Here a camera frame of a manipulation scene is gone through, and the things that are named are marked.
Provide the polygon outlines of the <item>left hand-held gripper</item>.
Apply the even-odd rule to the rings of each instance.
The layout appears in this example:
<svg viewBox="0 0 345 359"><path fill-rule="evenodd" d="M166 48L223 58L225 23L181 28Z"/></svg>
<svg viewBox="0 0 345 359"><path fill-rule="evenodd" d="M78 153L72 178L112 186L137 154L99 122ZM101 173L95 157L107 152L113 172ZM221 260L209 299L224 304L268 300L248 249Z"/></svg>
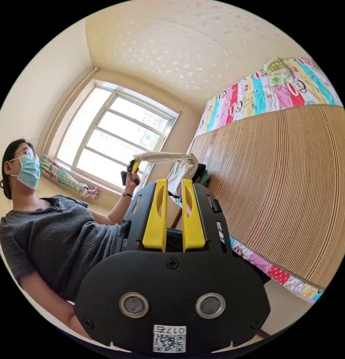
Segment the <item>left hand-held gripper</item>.
<svg viewBox="0 0 345 359"><path fill-rule="evenodd" d="M130 163L128 164L128 166L126 168L126 171L121 171L120 172L120 176L121 176L123 186L126 185L126 178L127 178L128 172L137 173L138 170L139 170L139 164L140 164L140 156L135 156L134 159L131 160Z"/></svg>

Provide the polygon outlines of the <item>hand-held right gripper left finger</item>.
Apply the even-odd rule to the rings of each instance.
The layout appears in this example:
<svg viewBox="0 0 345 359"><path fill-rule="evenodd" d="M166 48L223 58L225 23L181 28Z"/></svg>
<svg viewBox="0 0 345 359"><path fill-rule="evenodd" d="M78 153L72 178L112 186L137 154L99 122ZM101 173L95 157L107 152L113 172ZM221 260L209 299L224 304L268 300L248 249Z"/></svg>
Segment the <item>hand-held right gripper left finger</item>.
<svg viewBox="0 0 345 359"><path fill-rule="evenodd" d="M155 184L154 194L142 240L145 249L166 251L168 180L160 179Z"/></svg>

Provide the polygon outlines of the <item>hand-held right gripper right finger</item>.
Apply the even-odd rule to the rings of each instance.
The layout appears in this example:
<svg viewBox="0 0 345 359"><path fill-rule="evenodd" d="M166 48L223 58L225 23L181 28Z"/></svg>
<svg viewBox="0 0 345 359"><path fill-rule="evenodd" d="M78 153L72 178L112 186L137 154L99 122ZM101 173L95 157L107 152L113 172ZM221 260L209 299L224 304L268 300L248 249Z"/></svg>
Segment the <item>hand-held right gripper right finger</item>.
<svg viewBox="0 0 345 359"><path fill-rule="evenodd" d="M183 179L181 188L183 252L203 249L205 236L192 180Z"/></svg>

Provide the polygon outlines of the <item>person's left hand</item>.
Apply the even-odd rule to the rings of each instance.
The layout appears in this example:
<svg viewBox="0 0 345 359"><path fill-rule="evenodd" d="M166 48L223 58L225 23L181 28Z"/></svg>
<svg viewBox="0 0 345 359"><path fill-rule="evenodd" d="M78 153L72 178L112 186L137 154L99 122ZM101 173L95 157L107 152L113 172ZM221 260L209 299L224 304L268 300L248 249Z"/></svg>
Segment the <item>person's left hand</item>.
<svg viewBox="0 0 345 359"><path fill-rule="evenodd" d="M127 196L133 197L134 191L139 184L139 175L137 173L127 171L125 183L125 193L127 194Z"/></svg>

